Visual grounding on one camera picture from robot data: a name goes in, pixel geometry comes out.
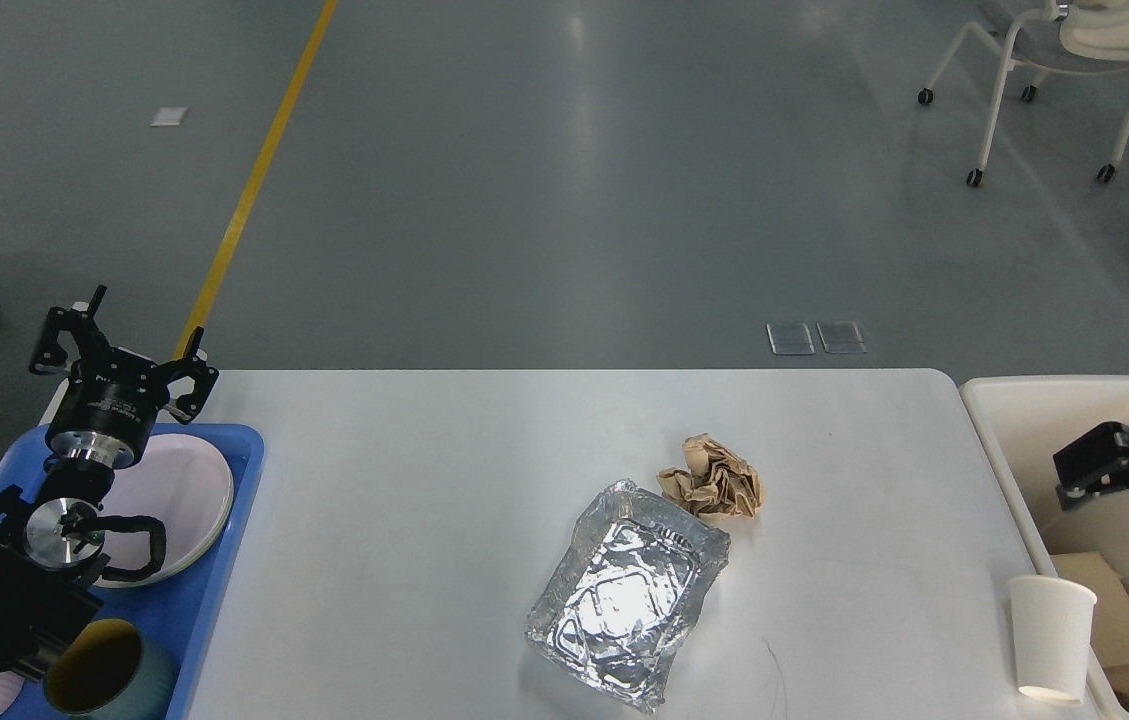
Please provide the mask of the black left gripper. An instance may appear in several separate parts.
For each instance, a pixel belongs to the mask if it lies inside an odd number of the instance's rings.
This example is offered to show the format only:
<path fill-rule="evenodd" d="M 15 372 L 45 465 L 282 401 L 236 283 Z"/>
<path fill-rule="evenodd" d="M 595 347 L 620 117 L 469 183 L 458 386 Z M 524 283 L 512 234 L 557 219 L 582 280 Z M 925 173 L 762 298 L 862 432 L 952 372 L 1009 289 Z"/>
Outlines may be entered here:
<path fill-rule="evenodd" d="M 40 327 L 28 370 L 33 375 L 71 375 L 84 365 L 110 355 L 110 342 L 96 323 L 106 284 L 78 307 L 53 306 Z M 189 424 L 207 404 L 218 369 L 200 355 L 205 328 L 192 332 L 183 355 L 149 370 L 149 383 L 111 381 L 102 375 L 65 381 L 46 432 L 49 451 L 61 459 L 98 462 L 110 469 L 131 468 L 142 460 L 160 411 Z M 172 384 L 190 381 L 189 392 L 172 395 Z"/>

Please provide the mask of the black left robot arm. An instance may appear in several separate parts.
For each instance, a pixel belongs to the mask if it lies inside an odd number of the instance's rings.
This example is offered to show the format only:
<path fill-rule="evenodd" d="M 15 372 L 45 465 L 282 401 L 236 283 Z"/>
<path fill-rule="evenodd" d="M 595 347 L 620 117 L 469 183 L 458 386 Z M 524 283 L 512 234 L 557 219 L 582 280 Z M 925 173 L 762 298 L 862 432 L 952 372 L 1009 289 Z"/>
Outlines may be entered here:
<path fill-rule="evenodd" d="M 218 379 L 196 327 L 166 363 L 112 345 L 87 304 L 49 309 L 30 374 L 65 375 L 34 500 L 0 492 L 0 673 L 40 681 L 100 611 L 93 583 L 140 582 L 161 570 L 167 530 L 149 515 L 103 511 L 119 469 L 143 459 L 160 413 L 189 424 Z"/>

